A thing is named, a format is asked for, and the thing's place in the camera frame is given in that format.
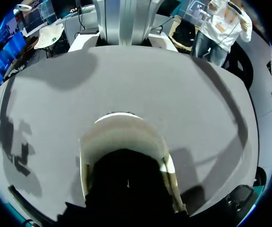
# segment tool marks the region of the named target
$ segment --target gray tabletop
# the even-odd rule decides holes
[[[40,61],[0,87],[0,194],[13,184],[52,219],[84,206],[78,139],[101,116],[130,111],[165,138],[182,200],[200,212],[253,185],[255,113],[243,82],[201,59],[105,46]]]

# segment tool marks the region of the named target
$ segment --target metal pillar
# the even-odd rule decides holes
[[[110,45],[139,45],[164,0],[93,0],[101,38]]]

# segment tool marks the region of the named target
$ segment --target white chair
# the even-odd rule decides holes
[[[40,29],[40,36],[37,44],[34,46],[34,49],[44,49],[46,51],[46,56],[48,58],[48,52],[53,55],[53,50],[56,42],[61,38],[64,31],[63,24],[57,25],[55,21],[53,24]]]

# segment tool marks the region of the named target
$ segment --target black cable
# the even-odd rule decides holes
[[[83,23],[82,23],[82,21],[83,21],[83,11],[82,11],[83,9],[82,8],[80,8],[80,7],[78,7],[78,9],[77,9],[77,14],[78,14],[78,21],[79,21],[79,23],[80,23],[80,26],[79,26],[79,31],[81,31],[81,27],[83,27],[84,28],[84,30],[85,30],[85,26],[83,25]]]
[[[163,24],[161,24],[161,25],[159,25],[159,26],[157,26],[157,27],[152,28],[151,31],[154,30],[154,29],[156,29],[156,28],[159,28],[159,27],[163,26],[164,24],[168,23],[168,22],[169,22],[170,20],[172,20],[173,18],[174,18],[174,17],[171,16],[170,19],[168,19],[168,20],[167,20],[166,22],[164,22]]]
[[[232,31],[231,31],[226,37],[224,37],[218,44],[212,46],[212,47],[211,47],[211,50],[212,50],[213,48],[215,48],[216,46],[219,46],[225,39],[227,39],[227,38],[230,36],[230,34],[235,30],[235,28],[237,27],[238,24],[240,24],[240,21],[234,26],[234,28],[232,29]]]
[[[75,35],[74,35],[74,38],[76,39],[76,34],[80,34],[80,32],[76,32]]]

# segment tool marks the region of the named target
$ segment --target white hoodie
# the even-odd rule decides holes
[[[219,44],[219,47],[226,50],[227,52],[230,52],[230,47],[234,44],[239,35],[243,41],[250,42],[253,24],[250,17],[243,9],[241,17],[246,21],[248,26],[246,32],[242,30],[240,19],[235,16],[235,13],[232,9],[229,8],[228,14],[225,17],[225,13],[228,9],[228,1],[229,0],[212,0],[210,3],[212,3],[217,8],[217,10],[210,10],[208,12],[212,16],[201,25],[199,30],[205,36]],[[224,28],[224,31],[222,32],[216,27],[219,23]]]

